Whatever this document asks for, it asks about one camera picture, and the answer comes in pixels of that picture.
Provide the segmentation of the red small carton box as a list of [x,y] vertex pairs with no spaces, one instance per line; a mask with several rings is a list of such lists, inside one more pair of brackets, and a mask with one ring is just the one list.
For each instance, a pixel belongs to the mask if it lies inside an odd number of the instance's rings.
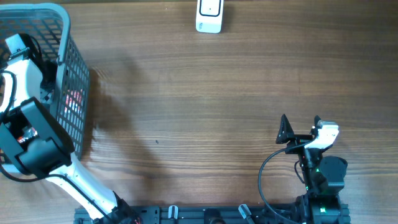
[[81,91],[78,90],[68,90],[65,98],[65,109],[66,113],[76,112],[80,113],[82,110],[83,96]]

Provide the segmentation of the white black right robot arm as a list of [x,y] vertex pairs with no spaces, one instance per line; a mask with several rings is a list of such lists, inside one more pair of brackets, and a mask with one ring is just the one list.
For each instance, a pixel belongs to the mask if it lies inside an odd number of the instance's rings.
[[286,115],[280,119],[275,142],[286,144],[286,154],[298,155],[306,193],[297,197],[291,214],[283,216],[294,223],[350,223],[348,206],[341,203],[339,192],[345,186],[348,163],[323,153],[333,146],[339,126],[314,117],[309,134],[296,134]]

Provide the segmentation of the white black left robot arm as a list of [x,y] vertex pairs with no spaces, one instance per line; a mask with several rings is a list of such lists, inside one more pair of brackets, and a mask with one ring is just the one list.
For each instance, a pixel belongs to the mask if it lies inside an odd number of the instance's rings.
[[17,33],[6,38],[6,45],[11,54],[1,69],[1,163],[12,164],[25,177],[5,168],[3,175],[59,186],[86,209],[92,223],[140,223],[123,199],[85,169],[70,135],[40,102],[40,88],[54,80],[57,67],[43,60],[38,41]]

